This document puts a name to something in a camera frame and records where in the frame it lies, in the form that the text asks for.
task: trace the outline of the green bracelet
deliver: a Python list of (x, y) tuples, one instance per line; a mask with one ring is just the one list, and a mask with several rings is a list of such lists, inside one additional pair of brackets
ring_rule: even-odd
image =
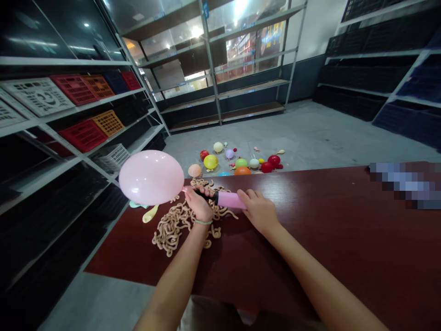
[(210, 222), (202, 222), (202, 221), (195, 220), (195, 222), (199, 223), (199, 224), (203, 224), (203, 225), (210, 225), (211, 223), (213, 223), (213, 220), (211, 220)]

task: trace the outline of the red plastic crate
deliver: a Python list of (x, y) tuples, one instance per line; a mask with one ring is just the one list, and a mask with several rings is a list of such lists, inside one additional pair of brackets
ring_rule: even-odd
[(82, 78), (98, 99), (105, 99), (115, 95), (102, 75), (82, 76)]
[(77, 106), (98, 100), (79, 74), (53, 75), (49, 78)]
[(139, 86), (138, 80), (135, 77), (135, 74), (131, 71), (124, 71), (121, 73), (123, 76), (127, 86), (131, 91), (140, 89), (141, 86)]
[(93, 120), (84, 120), (58, 133), (83, 153), (107, 140), (107, 135)]

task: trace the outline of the red balloon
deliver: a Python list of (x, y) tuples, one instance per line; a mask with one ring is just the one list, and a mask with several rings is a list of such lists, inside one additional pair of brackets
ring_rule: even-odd
[(268, 173), (271, 172), (272, 169), (274, 168), (274, 166), (269, 163), (269, 162), (264, 162), (262, 163), (262, 165), (260, 166), (260, 171), (264, 172), (264, 173)]
[(206, 157), (207, 155), (210, 155), (210, 153), (209, 153), (208, 151), (203, 150), (203, 151), (201, 152), (200, 157), (201, 157), (202, 161), (205, 159), (205, 157)]
[(268, 158), (268, 162), (272, 164), (273, 169), (277, 169), (277, 166), (280, 163), (280, 158), (277, 155), (271, 155)]

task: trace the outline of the dark red table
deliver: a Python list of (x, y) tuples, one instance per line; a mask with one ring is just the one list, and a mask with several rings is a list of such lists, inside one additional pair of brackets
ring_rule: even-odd
[[(274, 201), (283, 226), (390, 329), (441, 328), (441, 212), (407, 209), (364, 167), (213, 179)], [(171, 258), (152, 237), (172, 205), (161, 205), (147, 224), (145, 209), (128, 208), (86, 271), (156, 285)], [(193, 293), (252, 312), (317, 319), (285, 261), (238, 216), (217, 223), (222, 236), (203, 251)]]

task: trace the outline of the balloon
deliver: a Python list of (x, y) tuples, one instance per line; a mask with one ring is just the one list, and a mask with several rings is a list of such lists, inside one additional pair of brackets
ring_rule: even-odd
[(246, 161), (246, 159), (238, 159), (236, 161), (236, 167), (241, 167), (241, 166), (248, 166), (248, 162)]
[(208, 151), (206, 151), (206, 150), (203, 150), (201, 152), (201, 154), (199, 154), (199, 155), (201, 157), (201, 160), (203, 161), (207, 155), (210, 155), (210, 153)]
[(234, 175), (251, 175), (251, 170), (248, 169), (247, 167), (238, 167), (235, 171), (234, 171)]
[(274, 166), (273, 166), (270, 162), (264, 162), (264, 163), (262, 163), (262, 165), (260, 166), (260, 170), (261, 170), (263, 173), (271, 172), (273, 168), (274, 168)]
[(251, 159), (249, 161), (249, 166), (253, 169), (257, 169), (259, 167), (259, 160), (258, 159)]
[(119, 172), (124, 195), (140, 205), (160, 205), (177, 196), (184, 171), (171, 155), (145, 150), (129, 157)]
[(215, 152), (222, 152), (222, 150), (224, 149), (224, 145), (222, 145), (222, 143), (217, 142), (213, 145), (213, 149), (215, 150)]
[(188, 168), (188, 174), (191, 177), (198, 177), (202, 173), (201, 167), (197, 164), (191, 165), (190, 168)]
[(277, 155), (271, 155), (271, 156), (268, 158), (268, 162), (272, 164), (272, 167), (273, 167), (274, 169), (276, 169), (277, 166), (278, 166), (279, 163), (280, 163), (280, 158), (279, 158)]
[(227, 149), (225, 152), (225, 156), (227, 159), (232, 159), (234, 157), (234, 152), (232, 149)]
[(214, 169), (217, 167), (217, 157), (215, 157), (214, 155), (207, 155), (204, 159), (204, 166), (207, 169)]

